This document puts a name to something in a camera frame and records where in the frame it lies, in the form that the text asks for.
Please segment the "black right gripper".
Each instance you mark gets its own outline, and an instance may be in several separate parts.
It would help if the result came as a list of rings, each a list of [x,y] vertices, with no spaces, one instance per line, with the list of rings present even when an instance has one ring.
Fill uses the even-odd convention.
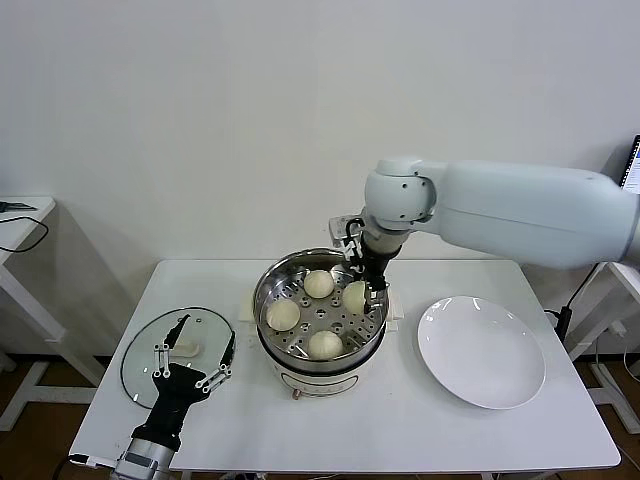
[[[384,307],[385,289],[387,288],[384,272],[388,265],[388,256],[368,248],[363,248],[360,256],[358,243],[353,239],[345,241],[344,255],[349,270],[354,275],[362,274],[362,278],[366,282],[364,313],[369,314],[371,311]]]

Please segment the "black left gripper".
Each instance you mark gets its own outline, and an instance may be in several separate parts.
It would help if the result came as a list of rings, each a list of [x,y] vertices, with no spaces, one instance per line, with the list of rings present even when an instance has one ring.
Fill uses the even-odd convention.
[[[231,363],[235,354],[236,333],[232,332],[219,365],[211,373],[170,363],[170,352],[175,347],[186,322],[185,314],[178,319],[164,340],[154,345],[154,369],[151,376],[158,397],[146,421],[132,432],[132,439],[147,441],[179,441],[184,419],[189,408],[209,397],[232,376]]]

